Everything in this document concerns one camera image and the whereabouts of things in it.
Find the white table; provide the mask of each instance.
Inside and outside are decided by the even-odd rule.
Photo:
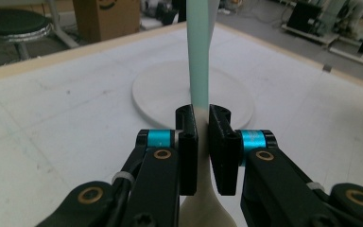
[[[0,226],[33,226],[77,185],[109,182],[137,132],[152,128],[132,104],[133,80],[186,60],[180,24],[1,67]],[[247,129],[272,130],[328,193],[334,183],[363,185],[362,81],[219,25],[210,63],[250,90]],[[240,170],[237,195],[221,201],[246,226]]]

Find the cable tie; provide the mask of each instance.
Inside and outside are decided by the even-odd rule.
[[[311,190],[317,190],[320,189],[322,191],[325,191],[325,188],[320,184],[320,183],[316,183],[316,182],[311,182],[311,183],[307,183],[307,186],[309,187],[309,189]]]
[[[126,171],[120,171],[120,172],[117,172],[116,174],[114,174],[114,176],[112,178],[112,183],[114,183],[114,181],[116,181],[116,179],[118,179],[118,178],[123,178],[123,179],[129,180],[131,185],[133,185],[135,182],[135,179],[132,176],[132,174],[129,172],[126,172]]]

